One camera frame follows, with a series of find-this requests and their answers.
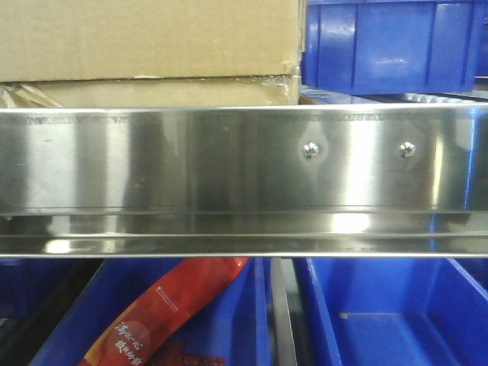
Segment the stainless steel shelf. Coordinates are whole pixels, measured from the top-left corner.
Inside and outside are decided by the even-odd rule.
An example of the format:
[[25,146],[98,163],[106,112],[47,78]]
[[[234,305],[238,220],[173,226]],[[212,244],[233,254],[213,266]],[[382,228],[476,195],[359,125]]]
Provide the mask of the stainless steel shelf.
[[0,111],[0,255],[488,255],[488,104]]

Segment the bolt head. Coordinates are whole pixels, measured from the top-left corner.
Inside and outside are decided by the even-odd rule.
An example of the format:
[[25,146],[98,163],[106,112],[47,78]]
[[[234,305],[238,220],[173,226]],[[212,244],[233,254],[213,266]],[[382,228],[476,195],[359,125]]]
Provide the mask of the bolt head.
[[415,154],[415,145],[410,141],[405,141],[400,144],[400,156],[404,159],[409,158]]
[[303,151],[303,155],[306,158],[312,159],[312,158],[315,158],[319,154],[320,146],[316,143],[309,142],[309,143],[306,143],[305,145],[303,145],[302,151]]

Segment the brown cardboard box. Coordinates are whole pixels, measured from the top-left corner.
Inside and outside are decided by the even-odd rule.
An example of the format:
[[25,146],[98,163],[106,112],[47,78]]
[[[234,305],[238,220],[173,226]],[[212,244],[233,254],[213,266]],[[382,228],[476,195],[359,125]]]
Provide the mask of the brown cardboard box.
[[103,80],[0,84],[0,108],[168,107],[296,104],[299,78]]
[[0,0],[0,81],[296,74],[298,0]]

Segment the red package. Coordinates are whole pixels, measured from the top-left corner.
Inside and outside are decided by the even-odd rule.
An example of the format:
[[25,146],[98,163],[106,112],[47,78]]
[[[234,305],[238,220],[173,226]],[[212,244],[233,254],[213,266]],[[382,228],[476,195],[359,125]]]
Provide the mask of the red package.
[[184,355],[183,366],[225,366],[226,360],[220,357]]
[[247,260],[183,260],[116,318],[80,366],[144,365],[173,332],[229,286]]
[[183,342],[168,339],[152,355],[146,366],[183,366]]

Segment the blue plastic bin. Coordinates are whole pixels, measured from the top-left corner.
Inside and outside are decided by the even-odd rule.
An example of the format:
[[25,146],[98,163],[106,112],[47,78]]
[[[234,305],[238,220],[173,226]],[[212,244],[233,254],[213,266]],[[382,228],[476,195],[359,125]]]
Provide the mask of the blue plastic bin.
[[485,0],[309,0],[303,83],[346,94],[468,92]]
[[481,36],[480,56],[478,58],[478,76],[488,76],[488,18],[485,18]]
[[487,258],[460,258],[457,261],[481,286],[488,290]]
[[[30,365],[78,365],[114,319],[179,261],[105,261]],[[219,297],[175,333],[186,352],[225,358],[226,366],[271,364],[263,273],[262,260],[251,260]]]
[[316,364],[488,364],[488,293],[454,259],[295,265]]
[[73,259],[0,258],[0,317],[27,317],[74,263]]

